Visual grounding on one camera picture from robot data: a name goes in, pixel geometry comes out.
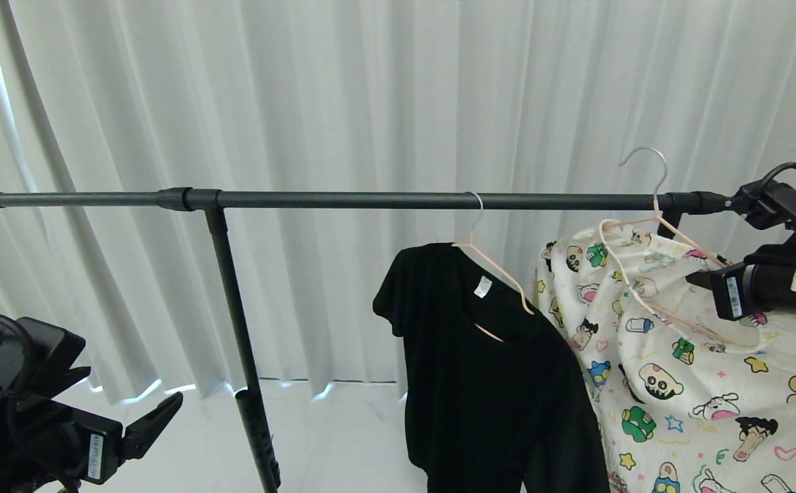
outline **white clothing label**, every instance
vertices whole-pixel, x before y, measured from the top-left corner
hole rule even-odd
[[[88,449],[88,477],[100,479],[103,469],[103,435],[91,433],[90,449]]]
[[[538,259],[538,306],[584,369],[613,493],[796,491],[796,317],[718,318],[685,280],[718,268],[608,223]]]
[[[730,311],[733,316],[742,316],[742,303],[739,301],[739,284],[735,277],[727,278],[727,296],[730,297]]]
[[[480,284],[477,284],[476,290],[474,290],[474,294],[479,297],[486,296],[486,293],[489,293],[489,288],[493,286],[493,282],[491,279],[486,277],[486,275],[482,275],[480,277]]]

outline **metal hook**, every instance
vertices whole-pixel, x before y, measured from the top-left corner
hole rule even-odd
[[[477,197],[477,202],[480,202],[480,214],[477,215],[477,218],[474,219],[474,222],[471,225],[471,235],[473,236],[474,228],[477,227],[477,223],[480,222],[480,219],[483,219],[483,199],[481,199],[476,192],[468,192],[468,193],[473,194],[473,196]]]
[[[669,175],[669,164],[667,163],[667,159],[665,158],[665,156],[663,156],[663,153],[659,152],[657,149],[653,149],[653,147],[636,147],[629,154],[627,154],[627,156],[623,158],[623,160],[621,160],[620,164],[618,164],[617,166],[623,166],[624,164],[629,162],[630,158],[632,157],[632,154],[638,151],[651,151],[652,153],[657,153],[657,156],[659,156],[660,160],[662,160],[663,162],[663,177],[660,178],[660,181],[658,181],[657,186],[654,188],[654,198],[657,199],[657,193],[660,190],[660,185],[662,185],[663,182],[667,180],[667,177]]]

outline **white floor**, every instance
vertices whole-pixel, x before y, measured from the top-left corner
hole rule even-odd
[[[333,383],[314,399],[303,381],[263,381],[262,389],[282,469],[279,493],[424,493],[424,474],[407,459],[395,385]],[[108,405],[79,384],[59,400],[126,425],[164,397],[157,389],[137,403]],[[181,411],[144,459],[83,491],[261,491],[232,393],[222,388],[201,399],[185,392]]]

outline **black t-shirt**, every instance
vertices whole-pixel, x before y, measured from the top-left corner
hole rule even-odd
[[[580,365],[517,291],[461,249],[426,244],[398,253],[373,311],[404,339],[408,456],[429,493],[517,493],[537,442],[535,491],[608,493]]]

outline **curtain fold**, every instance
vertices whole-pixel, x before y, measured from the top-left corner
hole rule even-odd
[[[796,2],[10,2],[0,65],[3,191],[644,193],[657,162],[617,162],[652,146],[661,191],[732,194],[796,160]],[[529,281],[546,241],[635,215],[487,212],[475,237]],[[398,250],[463,240],[476,213],[227,216],[258,372],[322,390],[401,380],[373,295]],[[111,400],[242,386],[200,213],[11,209],[0,228],[0,312],[82,334]],[[783,234],[682,230],[735,258]]]

